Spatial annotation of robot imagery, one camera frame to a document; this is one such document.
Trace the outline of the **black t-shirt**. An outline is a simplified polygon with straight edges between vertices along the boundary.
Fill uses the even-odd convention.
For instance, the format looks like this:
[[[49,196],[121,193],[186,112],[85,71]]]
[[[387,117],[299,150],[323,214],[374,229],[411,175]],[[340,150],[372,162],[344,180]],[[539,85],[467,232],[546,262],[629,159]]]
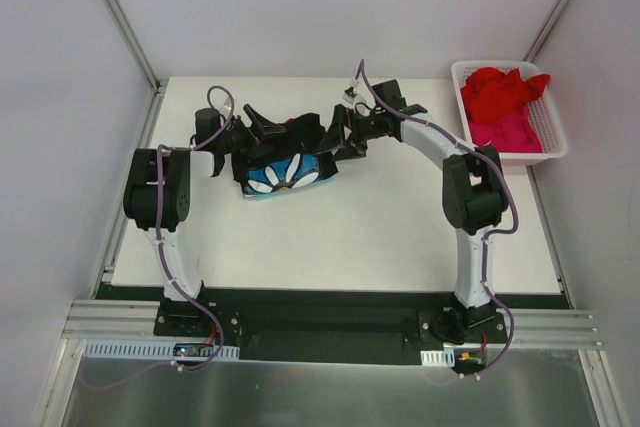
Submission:
[[[233,177],[242,194],[247,188],[258,192],[302,188],[338,173],[332,155],[317,152],[326,133],[319,115],[303,114],[282,125],[288,131],[284,151],[261,158],[248,158],[245,150],[231,154]]]

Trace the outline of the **teal t-shirt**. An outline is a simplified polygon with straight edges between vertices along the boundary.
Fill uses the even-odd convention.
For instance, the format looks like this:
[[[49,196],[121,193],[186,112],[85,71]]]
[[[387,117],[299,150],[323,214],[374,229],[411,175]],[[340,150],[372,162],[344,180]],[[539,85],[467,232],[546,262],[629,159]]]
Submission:
[[[293,192],[296,192],[296,189],[282,188],[282,189],[271,190],[269,192],[258,192],[251,188],[247,188],[243,190],[243,198],[251,201],[265,201],[273,198],[278,198]]]

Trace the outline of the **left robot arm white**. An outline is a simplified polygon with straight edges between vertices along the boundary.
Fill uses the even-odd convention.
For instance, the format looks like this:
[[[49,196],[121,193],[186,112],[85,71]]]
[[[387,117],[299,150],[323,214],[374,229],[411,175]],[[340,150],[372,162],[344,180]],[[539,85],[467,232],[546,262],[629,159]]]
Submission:
[[[248,125],[215,107],[198,110],[191,144],[136,149],[125,184],[124,214],[152,244],[164,276],[164,298],[188,302],[178,310],[176,322],[191,336],[204,334],[212,316],[196,302],[203,280],[182,231],[191,210],[192,182],[219,175],[228,155],[271,153],[267,143],[287,132],[249,105],[243,112]]]

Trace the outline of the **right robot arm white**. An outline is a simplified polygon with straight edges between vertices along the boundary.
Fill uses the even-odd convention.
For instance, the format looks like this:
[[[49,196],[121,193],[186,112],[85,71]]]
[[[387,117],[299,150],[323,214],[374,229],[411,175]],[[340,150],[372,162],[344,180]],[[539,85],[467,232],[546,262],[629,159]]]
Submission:
[[[331,124],[318,146],[336,161],[363,158],[368,142],[391,137],[430,160],[442,173],[442,209],[456,231],[457,278],[453,292],[452,334],[473,341],[495,315],[490,270],[492,237],[499,233],[502,214],[513,206],[497,150],[475,147],[434,123],[427,109],[409,105],[396,80],[369,88],[369,106],[352,80],[342,104],[334,107]]]

